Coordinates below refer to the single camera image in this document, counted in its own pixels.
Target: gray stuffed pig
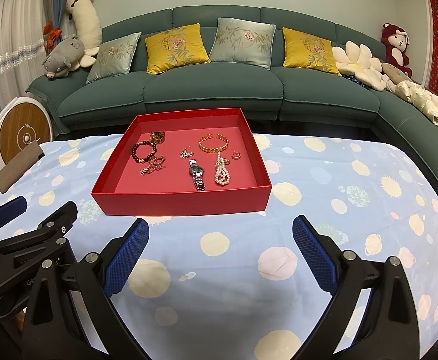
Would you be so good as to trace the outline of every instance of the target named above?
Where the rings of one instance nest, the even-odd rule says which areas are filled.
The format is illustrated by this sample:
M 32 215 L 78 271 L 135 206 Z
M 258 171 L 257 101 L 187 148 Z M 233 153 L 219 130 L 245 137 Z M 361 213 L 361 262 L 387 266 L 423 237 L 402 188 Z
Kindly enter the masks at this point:
M 84 44 L 74 38 L 64 39 L 51 51 L 43 65 L 48 79 L 67 77 L 79 69 L 79 59 L 84 55 Z

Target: watch face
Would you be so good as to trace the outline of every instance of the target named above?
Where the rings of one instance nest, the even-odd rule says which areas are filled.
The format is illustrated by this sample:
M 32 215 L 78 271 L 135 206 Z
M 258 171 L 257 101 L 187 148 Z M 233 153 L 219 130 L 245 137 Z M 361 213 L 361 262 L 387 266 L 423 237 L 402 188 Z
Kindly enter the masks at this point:
M 201 166 L 199 166 L 199 165 L 191 165 L 191 166 L 189 167 L 189 173 L 190 173 L 191 175 L 193 175 L 193 174 L 196 173 L 196 172 L 204 172 L 203 167 L 201 167 Z

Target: red box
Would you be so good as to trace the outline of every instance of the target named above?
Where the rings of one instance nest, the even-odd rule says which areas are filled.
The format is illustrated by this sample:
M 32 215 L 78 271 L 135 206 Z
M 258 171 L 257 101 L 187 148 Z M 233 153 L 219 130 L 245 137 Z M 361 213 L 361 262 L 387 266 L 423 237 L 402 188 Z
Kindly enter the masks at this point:
M 165 168 L 151 174 L 139 172 L 146 164 L 131 157 L 133 146 L 149 140 L 151 131 L 164 131 L 166 141 L 157 145 L 156 156 L 165 157 Z M 230 160 L 230 183 L 215 183 L 217 154 L 199 149 L 199 139 L 213 134 L 206 147 L 224 144 L 216 137 L 223 134 L 229 146 L 222 156 Z M 182 159 L 187 146 L 193 156 Z M 144 158 L 151 147 L 141 145 L 137 156 Z M 230 155 L 240 152 L 241 158 Z M 189 174 L 189 160 L 204 168 L 205 191 L 197 191 Z M 107 215 L 191 216 L 264 211 L 271 182 L 246 118 L 240 108 L 163 112 L 136 116 L 108 159 L 91 195 Z

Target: white round fan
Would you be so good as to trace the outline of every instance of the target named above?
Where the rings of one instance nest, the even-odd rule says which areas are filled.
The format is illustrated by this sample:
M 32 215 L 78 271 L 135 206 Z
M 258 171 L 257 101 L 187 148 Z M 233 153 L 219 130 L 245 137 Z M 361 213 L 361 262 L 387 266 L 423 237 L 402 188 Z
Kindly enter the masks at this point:
M 0 170 L 37 140 L 50 142 L 53 127 L 45 108 L 30 97 L 16 97 L 0 113 Z

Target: embroidered pillow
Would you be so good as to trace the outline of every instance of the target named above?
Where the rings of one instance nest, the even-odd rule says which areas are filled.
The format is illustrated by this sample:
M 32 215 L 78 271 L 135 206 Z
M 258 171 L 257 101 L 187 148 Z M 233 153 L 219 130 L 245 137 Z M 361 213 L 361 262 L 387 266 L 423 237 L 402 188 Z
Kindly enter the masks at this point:
M 330 40 L 304 32 L 282 28 L 286 43 L 286 68 L 307 68 L 341 75 L 332 54 Z
M 136 32 L 101 44 L 85 83 L 129 73 L 140 36 L 141 33 Z
M 219 17 L 209 58 L 215 62 L 241 62 L 271 69 L 275 24 Z
M 191 24 L 146 38 L 148 73 L 158 74 L 179 66 L 210 62 L 199 29 L 199 24 Z

